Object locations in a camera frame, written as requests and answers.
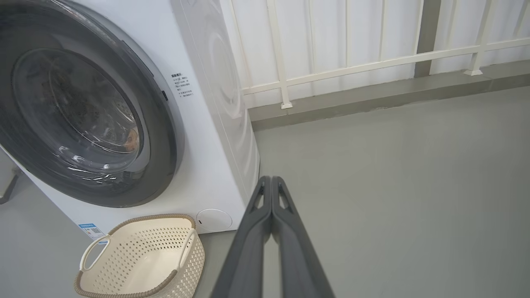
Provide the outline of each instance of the laundry basket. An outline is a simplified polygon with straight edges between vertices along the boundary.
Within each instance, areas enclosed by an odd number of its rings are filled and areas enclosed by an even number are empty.
[[[104,240],[108,244],[86,268],[88,254]],[[191,298],[204,258],[190,216],[133,218],[90,244],[81,258],[74,288],[91,298]]]

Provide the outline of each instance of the washing machine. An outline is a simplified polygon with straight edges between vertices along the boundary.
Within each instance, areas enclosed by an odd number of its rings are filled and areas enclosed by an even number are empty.
[[[218,0],[0,6],[0,144],[75,224],[239,226],[259,153]]]

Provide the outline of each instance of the washing machine door glass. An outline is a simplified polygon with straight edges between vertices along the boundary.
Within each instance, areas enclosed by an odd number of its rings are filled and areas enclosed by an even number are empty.
[[[36,49],[15,64],[13,92],[23,119],[79,172],[125,170],[140,151],[136,111],[109,78],[73,53]]]
[[[90,17],[56,2],[0,5],[0,143],[76,199],[130,207],[158,196],[180,163],[165,93]]]

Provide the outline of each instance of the railing post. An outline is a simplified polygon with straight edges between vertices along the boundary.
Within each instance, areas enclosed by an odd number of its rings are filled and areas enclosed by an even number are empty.
[[[274,55],[276,56],[276,68],[278,69],[278,80],[281,89],[281,108],[292,108],[287,92],[287,80],[285,79],[284,55],[281,52],[280,28],[278,26],[278,15],[276,12],[276,0],[267,0],[267,10],[269,12],[270,29],[272,33],[272,44],[274,45]]]
[[[480,22],[479,35],[476,39],[476,44],[479,46],[479,51],[474,53],[471,58],[469,68],[464,72],[466,75],[481,75],[480,66],[482,64],[482,57],[488,44],[491,26],[493,25],[493,17],[495,15],[495,7],[497,0],[487,0]]]
[[[382,5],[383,6],[381,8],[381,35],[379,36],[379,60],[378,61],[383,61],[383,47],[385,45],[385,35],[386,35],[386,31],[385,31],[386,0],[383,0]]]

